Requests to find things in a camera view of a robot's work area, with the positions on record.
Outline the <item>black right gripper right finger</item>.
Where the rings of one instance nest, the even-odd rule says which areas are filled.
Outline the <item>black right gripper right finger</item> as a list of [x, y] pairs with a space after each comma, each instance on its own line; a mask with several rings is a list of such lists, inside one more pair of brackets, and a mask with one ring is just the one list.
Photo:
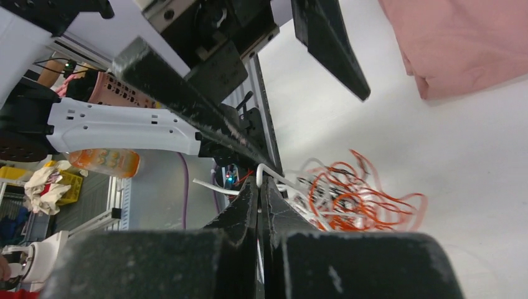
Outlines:
[[416, 232], [323, 232], [260, 186], [267, 298], [463, 298], [449, 258]]

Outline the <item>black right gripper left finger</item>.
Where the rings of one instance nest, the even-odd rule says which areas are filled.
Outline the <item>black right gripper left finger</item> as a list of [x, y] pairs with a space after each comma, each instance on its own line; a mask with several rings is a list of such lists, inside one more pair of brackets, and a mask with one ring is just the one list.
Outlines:
[[80, 234], [67, 242], [42, 298], [254, 298], [258, 188], [194, 230]]

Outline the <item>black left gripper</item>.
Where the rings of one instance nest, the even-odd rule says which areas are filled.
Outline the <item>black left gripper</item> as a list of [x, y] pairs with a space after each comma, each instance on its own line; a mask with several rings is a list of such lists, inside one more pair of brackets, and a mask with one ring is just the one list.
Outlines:
[[[361, 101], [370, 87], [335, 0], [291, 1], [296, 38]], [[276, 163], [216, 104], [248, 77], [246, 63], [279, 33], [270, 1], [143, 1], [142, 13], [190, 68], [183, 78], [142, 37], [112, 62], [122, 81], [164, 105], [202, 137], [280, 172]]]

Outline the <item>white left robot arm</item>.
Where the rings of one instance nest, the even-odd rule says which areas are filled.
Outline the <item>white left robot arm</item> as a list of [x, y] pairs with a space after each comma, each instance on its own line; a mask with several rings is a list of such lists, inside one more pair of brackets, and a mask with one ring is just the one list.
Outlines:
[[1, 2], [1, 158], [34, 162], [97, 148], [164, 150], [214, 158], [220, 165], [280, 166], [262, 133], [222, 105], [248, 78], [257, 57], [292, 21], [296, 38], [361, 100], [370, 87], [350, 45], [337, 1], [138, 1], [148, 22], [184, 64], [174, 69], [143, 38], [110, 65], [111, 87], [87, 102], [60, 98], [25, 78], [41, 50], [82, 13], [111, 19], [109, 1]]

